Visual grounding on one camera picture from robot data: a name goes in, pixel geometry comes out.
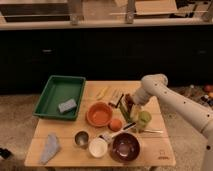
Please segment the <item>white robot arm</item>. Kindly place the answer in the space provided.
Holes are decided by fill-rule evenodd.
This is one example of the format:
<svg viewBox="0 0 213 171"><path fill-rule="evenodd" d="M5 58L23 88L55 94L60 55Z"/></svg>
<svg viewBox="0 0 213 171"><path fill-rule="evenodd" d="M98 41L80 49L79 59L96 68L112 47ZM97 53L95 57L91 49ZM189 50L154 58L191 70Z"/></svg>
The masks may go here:
<svg viewBox="0 0 213 171"><path fill-rule="evenodd" d="M170 105L207 139L201 171L213 171L213 110L176 93L167 85L168 78L164 74L143 76L140 87L132 95L125 95L127 108L144 106L152 96Z"/></svg>

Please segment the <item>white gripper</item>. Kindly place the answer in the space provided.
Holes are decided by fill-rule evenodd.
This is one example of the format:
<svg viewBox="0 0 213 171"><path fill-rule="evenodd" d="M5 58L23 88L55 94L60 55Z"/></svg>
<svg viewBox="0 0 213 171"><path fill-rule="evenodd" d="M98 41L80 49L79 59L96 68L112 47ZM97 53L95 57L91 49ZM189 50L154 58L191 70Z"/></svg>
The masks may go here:
<svg viewBox="0 0 213 171"><path fill-rule="evenodd" d="M137 105L133 105L132 101L125 101L127 112L130 113L130 118L133 121L138 120L138 114L140 112L139 105L145 105L149 102L151 95L147 93L143 88L138 88L132 95L133 102Z"/></svg>

